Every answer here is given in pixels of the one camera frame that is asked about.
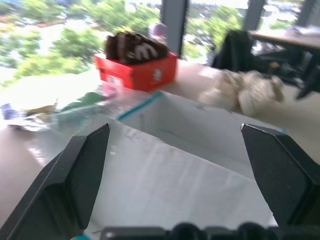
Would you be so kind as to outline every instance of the white table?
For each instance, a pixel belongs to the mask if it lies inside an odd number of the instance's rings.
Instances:
[[[295,32],[276,29],[276,30],[257,30],[250,31],[253,39],[275,43],[301,47],[306,50],[320,52],[319,36],[298,35]]]
[[[210,88],[217,69],[209,69],[205,77],[199,75],[206,67],[180,61],[176,81],[163,87],[164,91],[196,100],[199,93]],[[286,129],[287,133],[317,162],[320,163],[320,94],[312,94],[295,101],[297,89],[286,86],[284,103],[275,103],[256,118]],[[31,132],[0,128],[0,226],[6,221],[23,194],[42,169],[28,152],[26,143]]]

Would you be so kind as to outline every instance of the office chair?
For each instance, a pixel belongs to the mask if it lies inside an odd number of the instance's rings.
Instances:
[[[256,70],[266,77],[277,75],[284,82],[297,85],[295,78],[301,74],[301,70],[288,63],[284,52],[256,56],[251,53],[252,45],[253,39],[247,31],[230,30],[211,67],[228,69],[233,72]],[[277,67],[271,67],[274,63],[277,63]]]

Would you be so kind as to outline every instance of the brown shoe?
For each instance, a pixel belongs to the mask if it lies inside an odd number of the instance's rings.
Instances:
[[[108,36],[107,40],[105,41],[104,53],[107,59],[119,60],[118,38],[119,33],[115,36]]]
[[[118,56],[124,64],[141,64],[168,56],[168,47],[160,42],[133,33],[118,36]]]

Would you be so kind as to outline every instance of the red shoebox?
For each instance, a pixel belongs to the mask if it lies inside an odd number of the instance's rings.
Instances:
[[[166,58],[134,65],[106,59],[103,53],[94,58],[102,81],[149,92],[175,79],[178,56],[170,52]]]

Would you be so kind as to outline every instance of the window frame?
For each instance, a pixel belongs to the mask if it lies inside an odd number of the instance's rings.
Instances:
[[[162,0],[161,21],[168,27],[168,47],[181,57],[186,26],[186,17],[191,0]],[[242,29],[257,30],[266,0],[251,0],[243,21]],[[306,26],[311,18],[311,10],[317,0],[304,0],[297,25]]]

